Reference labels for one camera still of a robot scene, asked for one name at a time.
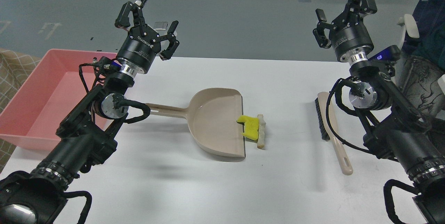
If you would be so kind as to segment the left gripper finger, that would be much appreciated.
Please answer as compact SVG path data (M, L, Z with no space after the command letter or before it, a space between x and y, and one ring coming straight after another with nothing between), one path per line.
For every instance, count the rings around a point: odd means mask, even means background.
M132 12L134 26L147 26L145 18L143 17L143 7L145 6L146 2L147 0L137 0L135 2L128 1L127 3L123 4L115 20L115 27L128 31L128 28L130 27L130 12Z
M159 53L159 56L163 61L171 59L171 57L173 56L173 54L175 53L180 44L179 41L176 39L176 33L175 33L178 24L179 21L173 21L170 27L168 28L167 33L164 36L160 37L161 42L163 41L169 42L168 47Z

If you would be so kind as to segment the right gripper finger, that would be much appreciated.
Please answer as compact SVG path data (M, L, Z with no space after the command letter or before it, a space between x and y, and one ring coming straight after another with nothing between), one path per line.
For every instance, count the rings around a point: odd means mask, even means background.
M348 0L344 9L344 25L363 24L367 15L375 13L377 13L375 0Z
M334 23L328 23L326 15L323 9L316 9L316 16L318 18L318 23L315 29L313 29L313 35L317 41L320 48L331 48L332 42L329 37L326 36L325 30L335 31L336 26Z

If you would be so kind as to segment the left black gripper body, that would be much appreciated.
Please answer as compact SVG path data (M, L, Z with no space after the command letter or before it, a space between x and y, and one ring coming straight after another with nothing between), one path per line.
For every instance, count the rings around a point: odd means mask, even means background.
M121 64L124 61L129 61L136 65L138 73L146 74L150 69L154 58L160 53L162 44L158 41L152 43L151 40L155 37L164 36L166 30L152 29L149 25L146 26L146 35L140 32L140 26L132 26L129 29L127 38L118 51L116 58Z

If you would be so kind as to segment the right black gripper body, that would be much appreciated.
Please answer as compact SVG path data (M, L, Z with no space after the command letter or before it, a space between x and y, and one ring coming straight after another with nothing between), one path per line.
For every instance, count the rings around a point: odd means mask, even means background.
M336 31L332 30L329 33L329 40L339 62L345 62L342 57L349 51L361 49L367 55L374 49L374 44L363 22L349 24Z

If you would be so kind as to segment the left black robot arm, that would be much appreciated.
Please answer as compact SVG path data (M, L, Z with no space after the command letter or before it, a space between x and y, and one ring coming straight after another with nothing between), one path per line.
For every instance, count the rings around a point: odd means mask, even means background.
M128 35L114 59L101 57L79 65L86 95L62 120L56 135L61 141L30 173L16 171L1 180L2 224L52 224L69 199L86 202L78 223L84 224L91 205L88 191L67 189L80 173L103 164L117 148L116 134L124 123L146 119L149 106L126 99L135 76L146 74L154 58L168 60L179 46L173 21L165 35L146 24L147 0L128 1L115 20Z

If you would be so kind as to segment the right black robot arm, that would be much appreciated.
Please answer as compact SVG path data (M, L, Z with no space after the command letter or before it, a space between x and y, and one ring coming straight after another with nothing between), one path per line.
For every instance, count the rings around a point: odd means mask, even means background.
M402 165L412 185L391 179L383 187L386 212L393 223L402 223L391 193L398 187L414 194L428 224L443 224L444 156L428 137L432 121L391 80L401 54L399 47L391 45L369 57L374 46L363 19L376 12L375 0L347 0L344 11L329 22L324 11L316 9L318 24L313 34L318 46L333 48L338 61L350 64L350 77L340 78L330 92L318 93L315 100L322 138L332 142L345 175L351 175L353 169L343 145ZM366 132L364 148L337 134L332 97L345 113L359 118Z

